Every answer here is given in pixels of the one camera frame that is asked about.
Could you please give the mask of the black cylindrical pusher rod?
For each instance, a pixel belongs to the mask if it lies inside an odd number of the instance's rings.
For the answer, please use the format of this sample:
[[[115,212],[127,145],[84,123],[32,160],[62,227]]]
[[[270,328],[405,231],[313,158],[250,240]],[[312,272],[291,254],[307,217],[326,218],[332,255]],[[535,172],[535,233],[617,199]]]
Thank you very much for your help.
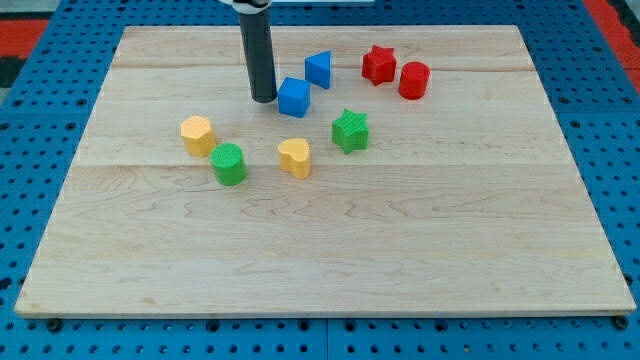
[[[277,97],[269,3],[238,3],[251,96],[258,103]]]

